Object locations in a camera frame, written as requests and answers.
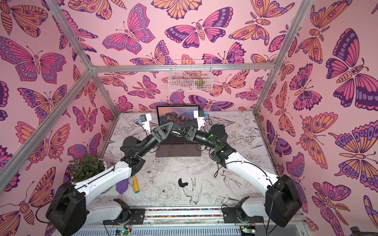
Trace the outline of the grey laptop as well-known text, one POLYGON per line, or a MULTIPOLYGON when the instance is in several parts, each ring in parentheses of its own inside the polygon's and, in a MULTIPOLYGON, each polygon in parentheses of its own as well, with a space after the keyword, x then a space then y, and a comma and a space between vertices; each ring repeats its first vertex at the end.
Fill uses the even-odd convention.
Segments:
POLYGON ((177 124, 168 137, 159 144, 159 149, 156 152, 157 158, 201 156, 197 144, 184 137, 185 132, 191 126, 198 128, 195 111, 199 111, 198 105, 157 106, 158 125, 170 122, 177 124))

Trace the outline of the black mouse battery cover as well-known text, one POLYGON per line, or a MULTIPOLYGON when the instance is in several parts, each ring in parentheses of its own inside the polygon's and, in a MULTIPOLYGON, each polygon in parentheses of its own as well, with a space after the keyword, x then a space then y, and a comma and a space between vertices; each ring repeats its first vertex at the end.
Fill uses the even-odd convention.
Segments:
POLYGON ((183 182, 182 179, 180 178, 180 179, 178 180, 178 185, 179 185, 181 188, 184 188, 184 187, 188 186, 189 183, 188 183, 188 182, 183 182))

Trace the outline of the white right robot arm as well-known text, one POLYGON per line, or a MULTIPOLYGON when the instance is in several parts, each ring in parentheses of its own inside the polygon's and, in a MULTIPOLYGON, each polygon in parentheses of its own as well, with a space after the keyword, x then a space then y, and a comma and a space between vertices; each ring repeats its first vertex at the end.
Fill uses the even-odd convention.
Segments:
POLYGON ((277 176, 263 170, 242 156, 227 143, 228 134, 224 125, 214 125, 209 132, 193 126, 176 128, 185 139, 201 144, 212 150, 210 157, 219 165, 243 177, 265 195, 264 201, 245 200, 242 212, 248 217, 265 213, 280 227, 285 227, 302 208, 299 193, 293 180, 287 176, 277 176))

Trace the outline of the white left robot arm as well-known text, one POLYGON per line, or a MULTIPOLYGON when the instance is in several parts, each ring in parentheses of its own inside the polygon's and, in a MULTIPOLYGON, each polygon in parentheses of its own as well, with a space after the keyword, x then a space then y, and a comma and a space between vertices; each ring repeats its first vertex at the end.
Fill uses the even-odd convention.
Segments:
POLYGON ((128 223, 131 212, 123 200, 116 198, 111 203, 95 207, 90 207, 89 203, 113 185, 139 172, 145 163, 143 156, 177 128, 177 124, 170 122, 155 127, 143 140, 134 136, 125 138, 121 146, 125 156, 113 167, 84 181, 64 183, 58 188, 46 212, 48 221, 62 236, 72 236, 84 225, 98 221, 128 223))

